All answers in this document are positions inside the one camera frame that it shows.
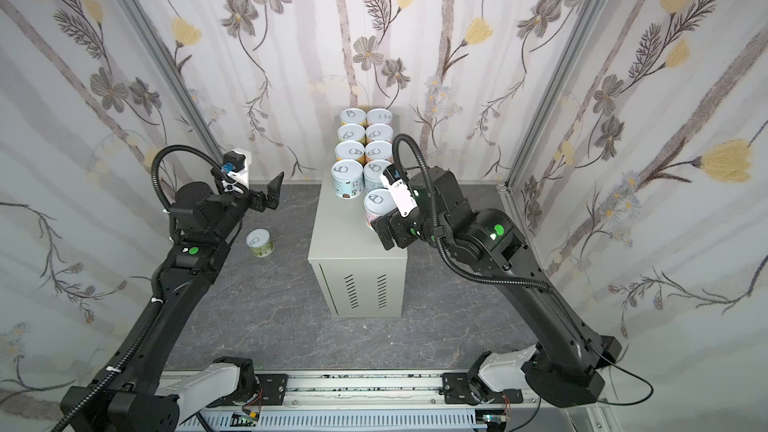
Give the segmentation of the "yellow label can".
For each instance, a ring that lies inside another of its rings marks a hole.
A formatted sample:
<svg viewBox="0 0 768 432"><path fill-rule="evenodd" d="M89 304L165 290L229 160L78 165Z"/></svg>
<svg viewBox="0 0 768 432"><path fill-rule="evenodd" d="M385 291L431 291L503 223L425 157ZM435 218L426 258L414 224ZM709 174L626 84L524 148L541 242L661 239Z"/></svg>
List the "yellow label can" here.
<svg viewBox="0 0 768 432"><path fill-rule="evenodd" d="M359 108L347 108L339 113L339 121L342 126L353 124L365 127L367 125L367 113Z"/></svg>

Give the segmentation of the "orange label can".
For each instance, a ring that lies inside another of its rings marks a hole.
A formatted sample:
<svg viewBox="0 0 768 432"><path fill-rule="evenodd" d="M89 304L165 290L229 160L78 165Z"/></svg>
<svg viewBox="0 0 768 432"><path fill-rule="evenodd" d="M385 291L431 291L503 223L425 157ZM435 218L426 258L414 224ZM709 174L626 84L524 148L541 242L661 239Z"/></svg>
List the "orange label can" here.
<svg viewBox="0 0 768 432"><path fill-rule="evenodd" d="M337 161L354 160L364 165L366 163L365 146L356 140L339 142L334 148Z"/></svg>

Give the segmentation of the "light blue can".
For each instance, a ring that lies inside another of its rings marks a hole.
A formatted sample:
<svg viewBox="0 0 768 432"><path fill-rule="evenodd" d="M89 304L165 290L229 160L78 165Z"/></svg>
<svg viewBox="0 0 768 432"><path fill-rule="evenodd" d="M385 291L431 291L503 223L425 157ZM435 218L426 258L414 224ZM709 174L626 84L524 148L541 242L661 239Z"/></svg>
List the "light blue can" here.
<svg viewBox="0 0 768 432"><path fill-rule="evenodd" d="M372 160L365 165L364 181L366 192L386 188L382 181L382 174L390 165L390 161L382 159Z"/></svg>
<svg viewBox="0 0 768 432"><path fill-rule="evenodd" d="M354 199L364 192L364 166L356 160L344 159L331 167L335 194L342 199Z"/></svg>

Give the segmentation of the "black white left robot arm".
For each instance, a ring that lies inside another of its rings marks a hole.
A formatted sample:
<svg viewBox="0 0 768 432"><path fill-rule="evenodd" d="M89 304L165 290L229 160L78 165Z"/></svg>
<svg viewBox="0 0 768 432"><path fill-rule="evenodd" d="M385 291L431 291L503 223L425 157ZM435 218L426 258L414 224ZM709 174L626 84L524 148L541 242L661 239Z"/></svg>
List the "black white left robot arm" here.
<svg viewBox="0 0 768 432"><path fill-rule="evenodd" d="M208 386L199 401L187 392L163 392L160 379L183 326L218 278L231 251L229 237L250 210L279 206L284 176L278 174L264 192L252 191L231 174L216 168L216 190L191 182L169 199L156 173L152 185L175 237L166 259L150 278L151 295L123 344L86 386L73 386L60 403L63 414L54 430L173 431L190 417L222 398L252 395L254 374L249 359L221 362L229 374L224 386Z"/></svg>

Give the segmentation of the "green label can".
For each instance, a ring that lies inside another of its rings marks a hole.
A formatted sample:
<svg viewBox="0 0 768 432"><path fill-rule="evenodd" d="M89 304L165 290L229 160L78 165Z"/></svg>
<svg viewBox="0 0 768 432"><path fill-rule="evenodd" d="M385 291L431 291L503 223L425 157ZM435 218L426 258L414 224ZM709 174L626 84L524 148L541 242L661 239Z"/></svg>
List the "green label can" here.
<svg viewBox="0 0 768 432"><path fill-rule="evenodd" d="M337 129L338 142L355 141L366 144L366 128L359 124L343 124Z"/></svg>
<svg viewBox="0 0 768 432"><path fill-rule="evenodd" d="M254 229L245 238L251 253L256 257L266 257L275 249L272 234L267 229Z"/></svg>

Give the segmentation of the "pink label can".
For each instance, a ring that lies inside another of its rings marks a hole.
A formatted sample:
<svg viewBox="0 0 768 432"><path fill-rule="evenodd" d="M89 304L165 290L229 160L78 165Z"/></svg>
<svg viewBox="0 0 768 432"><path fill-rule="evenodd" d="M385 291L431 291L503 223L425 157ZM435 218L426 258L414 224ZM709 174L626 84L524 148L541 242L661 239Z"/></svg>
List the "pink label can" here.
<svg viewBox="0 0 768 432"><path fill-rule="evenodd" d="M369 127L373 125L388 125L393 123L393 114L386 108L373 108L366 114L367 124Z"/></svg>

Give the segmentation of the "brown label can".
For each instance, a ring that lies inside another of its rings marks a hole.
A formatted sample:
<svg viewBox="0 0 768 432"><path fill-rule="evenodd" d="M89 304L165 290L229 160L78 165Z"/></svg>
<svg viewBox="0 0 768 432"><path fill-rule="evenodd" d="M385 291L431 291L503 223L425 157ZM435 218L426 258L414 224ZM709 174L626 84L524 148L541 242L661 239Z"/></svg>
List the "brown label can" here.
<svg viewBox="0 0 768 432"><path fill-rule="evenodd" d="M368 143L382 141L391 143L394 138L394 130L387 124L372 124L366 128L366 140Z"/></svg>

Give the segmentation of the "white can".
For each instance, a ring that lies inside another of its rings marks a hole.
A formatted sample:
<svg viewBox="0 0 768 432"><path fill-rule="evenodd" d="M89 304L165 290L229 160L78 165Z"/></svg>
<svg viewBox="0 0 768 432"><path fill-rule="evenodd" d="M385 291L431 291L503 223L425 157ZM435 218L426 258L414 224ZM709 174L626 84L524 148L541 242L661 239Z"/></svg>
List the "white can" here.
<svg viewBox="0 0 768 432"><path fill-rule="evenodd" d="M374 220L397 209L397 205L392 198L390 191L386 188L374 189L367 192L363 204L366 223L370 229L372 229Z"/></svg>

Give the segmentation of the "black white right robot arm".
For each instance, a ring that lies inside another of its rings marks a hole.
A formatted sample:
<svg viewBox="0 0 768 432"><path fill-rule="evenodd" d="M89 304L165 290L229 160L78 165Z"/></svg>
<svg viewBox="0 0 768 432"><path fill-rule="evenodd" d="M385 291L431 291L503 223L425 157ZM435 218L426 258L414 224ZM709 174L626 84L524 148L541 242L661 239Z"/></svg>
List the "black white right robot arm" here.
<svg viewBox="0 0 768 432"><path fill-rule="evenodd" d="M394 166L380 173L395 207L372 222L385 249L405 249L417 240L444 252L449 262L481 285L497 287L537 338L520 364L490 354L477 365L483 387L494 392L518 378L549 404L569 408L598 401L605 381L600 370L621 351L613 336L590 328L539 267L532 250L502 210L472 209L454 177L430 170L436 198L430 200L421 174L404 182Z"/></svg>

